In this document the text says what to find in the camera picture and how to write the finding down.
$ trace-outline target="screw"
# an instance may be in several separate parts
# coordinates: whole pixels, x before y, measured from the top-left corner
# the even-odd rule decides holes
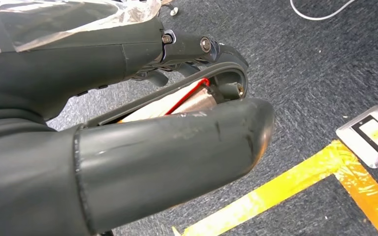
[[[163,41],[164,44],[169,44],[172,43],[173,39],[172,36],[165,34],[161,37],[161,40]]]
[[[211,50],[211,41],[209,41],[207,37],[201,38],[201,49],[206,53],[208,53]]]

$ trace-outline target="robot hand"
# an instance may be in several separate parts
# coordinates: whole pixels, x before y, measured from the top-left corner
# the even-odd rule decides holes
[[[259,99],[123,124],[49,128],[45,121],[70,97],[90,89],[151,79],[159,69],[225,84],[237,74],[234,62],[247,67],[234,49],[164,30],[156,17],[71,30],[115,15],[118,4],[0,1],[0,235],[102,233],[236,180],[270,142],[273,108]],[[199,71],[199,64],[208,68]],[[214,74],[217,68],[228,76]]]

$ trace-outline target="clear plastic wrap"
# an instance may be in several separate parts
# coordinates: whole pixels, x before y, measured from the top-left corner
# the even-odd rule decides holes
[[[3,0],[0,25],[22,52],[78,32],[146,22],[160,7],[160,0]]]

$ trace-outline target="yellow floor tape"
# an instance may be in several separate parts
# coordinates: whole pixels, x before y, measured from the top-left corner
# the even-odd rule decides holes
[[[189,226],[181,235],[218,236],[334,174],[378,230],[378,183],[340,141],[216,213]]]

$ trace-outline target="gray carpet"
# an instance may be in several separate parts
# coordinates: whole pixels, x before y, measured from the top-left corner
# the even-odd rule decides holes
[[[296,0],[311,16],[324,16],[345,0]],[[115,230],[120,236],[168,236],[181,232],[268,182],[335,139],[335,130],[378,105],[378,1],[357,0],[322,22],[300,18],[289,0],[177,0],[180,14],[161,18],[170,29],[212,35],[235,46],[250,64],[250,97],[276,108],[273,141],[246,177]],[[64,129],[134,100],[155,89],[148,82],[125,82],[73,98],[49,122]],[[378,181],[378,169],[371,170]],[[373,225],[334,177],[225,233],[228,236],[377,235]]]

